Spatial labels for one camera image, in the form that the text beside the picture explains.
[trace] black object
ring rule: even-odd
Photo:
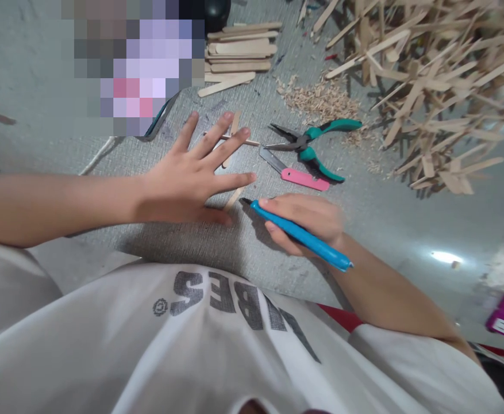
[[[230,0],[204,0],[206,33],[220,32],[227,25]]]

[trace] hand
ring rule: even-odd
[[[342,250],[344,214],[340,207],[332,204],[326,198],[304,194],[285,194],[271,200],[262,198],[259,205],[270,213],[295,222],[336,250]],[[265,227],[273,241],[288,254],[315,256],[306,247],[292,241],[272,221],[266,221]]]
[[[189,150],[198,113],[190,115],[167,155],[141,176],[145,201],[138,209],[139,221],[231,224],[227,213],[206,208],[204,204],[214,194],[244,187],[256,180],[256,175],[251,172],[215,175],[215,170],[223,161],[250,136],[250,130],[242,128],[214,149],[233,117],[232,112],[225,112],[204,138]]]

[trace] white t-shirt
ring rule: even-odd
[[[0,414],[504,413],[481,367],[434,339],[357,328],[202,266],[134,264],[64,297],[0,246]]]

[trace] forearm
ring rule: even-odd
[[[30,247],[135,220],[139,177],[0,175],[0,243]]]
[[[353,262],[346,273],[331,272],[366,323],[444,341],[458,334],[443,311],[390,266],[344,234],[340,250]]]

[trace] right hand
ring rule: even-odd
[[[270,213],[300,225],[336,250],[342,250],[344,214],[340,207],[332,204],[326,198],[304,194],[285,194],[270,200],[262,198],[259,205]],[[315,254],[308,248],[292,241],[272,221],[266,221],[265,227],[273,241],[288,254],[315,257]]]

